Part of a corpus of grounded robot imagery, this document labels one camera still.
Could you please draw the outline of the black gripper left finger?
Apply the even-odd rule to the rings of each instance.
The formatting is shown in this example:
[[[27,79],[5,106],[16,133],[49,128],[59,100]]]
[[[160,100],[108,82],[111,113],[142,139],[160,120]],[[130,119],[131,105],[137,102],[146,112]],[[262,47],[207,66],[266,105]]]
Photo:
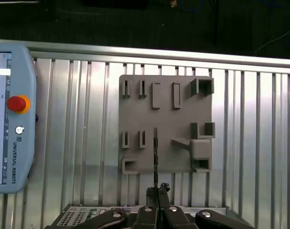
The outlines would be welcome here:
[[[156,229],[157,188],[146,191],[148,205],[140,207],[136,214],[126,214],[120,208],[108,210],[75,226],[77,229]]]

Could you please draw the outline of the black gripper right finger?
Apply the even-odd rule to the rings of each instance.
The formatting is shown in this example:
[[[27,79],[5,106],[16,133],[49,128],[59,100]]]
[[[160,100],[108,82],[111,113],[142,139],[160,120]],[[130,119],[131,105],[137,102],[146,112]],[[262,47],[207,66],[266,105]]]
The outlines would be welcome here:
[[[181,207],[171,205],[168,198],[168,183],[158,188],[159,204],[162,208],[162,221],[166,229],[251,229],[252,226],[232,219],[216,211],[203,209],[194,216],[185,213]]]

